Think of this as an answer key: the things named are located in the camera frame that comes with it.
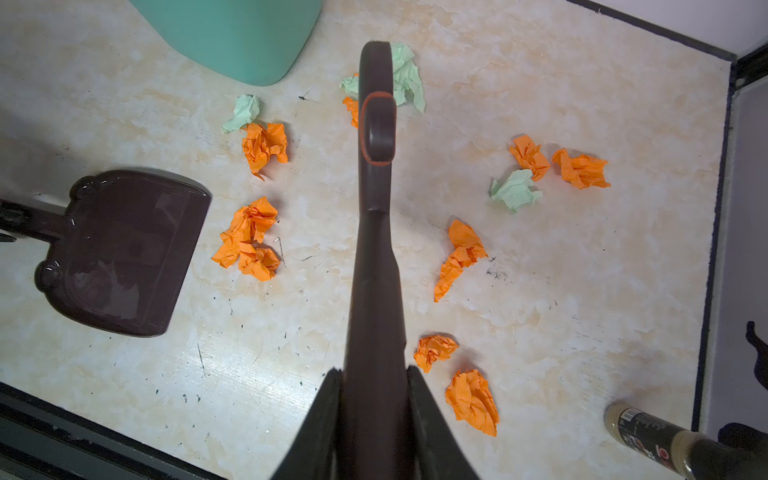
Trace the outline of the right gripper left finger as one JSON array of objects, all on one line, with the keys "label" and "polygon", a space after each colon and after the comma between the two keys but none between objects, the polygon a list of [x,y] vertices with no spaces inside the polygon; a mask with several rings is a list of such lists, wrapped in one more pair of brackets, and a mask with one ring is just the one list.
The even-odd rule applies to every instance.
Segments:
[{"label": "right gripper left finger", "polygon": [[272,479],[331,479],[342,372],[330,369]]}]

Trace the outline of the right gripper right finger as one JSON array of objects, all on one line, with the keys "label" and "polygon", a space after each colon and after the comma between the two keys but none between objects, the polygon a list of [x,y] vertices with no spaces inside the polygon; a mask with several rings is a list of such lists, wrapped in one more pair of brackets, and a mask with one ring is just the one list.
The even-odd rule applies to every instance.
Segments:
[{"label": "right gripper right finger", "polygon": [[421,370],[409,366],[407,378],[419,478],[478,480],[478,475],[462,453],[440,412]]}]

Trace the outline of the dark brown hand brush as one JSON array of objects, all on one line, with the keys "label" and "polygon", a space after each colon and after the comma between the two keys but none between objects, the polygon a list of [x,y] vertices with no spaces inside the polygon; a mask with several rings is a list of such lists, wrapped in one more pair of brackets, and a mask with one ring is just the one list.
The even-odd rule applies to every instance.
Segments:
[{"label": "dark brown hand brush", "polygon": [[390,43],[366,43],[359,64],[359,225],[338,440],[343,479],[410,479],[414,471],[404,309],[390,222],[393,90]]}]

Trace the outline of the large orange paper clump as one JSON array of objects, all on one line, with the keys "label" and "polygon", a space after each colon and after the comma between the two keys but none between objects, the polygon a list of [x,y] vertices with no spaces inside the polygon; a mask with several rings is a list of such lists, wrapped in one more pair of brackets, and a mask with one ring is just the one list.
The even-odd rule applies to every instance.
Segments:
[{"label": "large orange paper clump", "polygon": [[280,259],[263,245],[265,235],[277,222],[278,210],[262,197],[238,209],[229,227],[220,234],[222,244],[211,259],[223,268],[237,265],[239,271],[260,282],[273,279]]}]

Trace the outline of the dark brown plastic dustpan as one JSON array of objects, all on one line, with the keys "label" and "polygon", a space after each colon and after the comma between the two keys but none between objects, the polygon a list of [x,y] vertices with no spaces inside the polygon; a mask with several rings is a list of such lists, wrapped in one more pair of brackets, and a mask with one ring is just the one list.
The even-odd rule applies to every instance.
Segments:
[{"label": "dark brown plastic dustpan", "polygon": [[9,241],[48,243],[36,288],[65,317],[115,334],[169,326],[212,195],[163,171],[111,170],[79,179],[63,212],[1,202]]}]

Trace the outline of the small green paper scrap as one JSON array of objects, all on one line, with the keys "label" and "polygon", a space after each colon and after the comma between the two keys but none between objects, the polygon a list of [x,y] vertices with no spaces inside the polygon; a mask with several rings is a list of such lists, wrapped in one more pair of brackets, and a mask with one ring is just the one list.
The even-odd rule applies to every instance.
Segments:
[{"label": "small green paper scrap", "polygon": [[259,100],[254,95],[240,95],[237,97],[233,109],[232,118],[221,126],[223,134],[229,134],[240,130],[252,123],[260,113]]}]

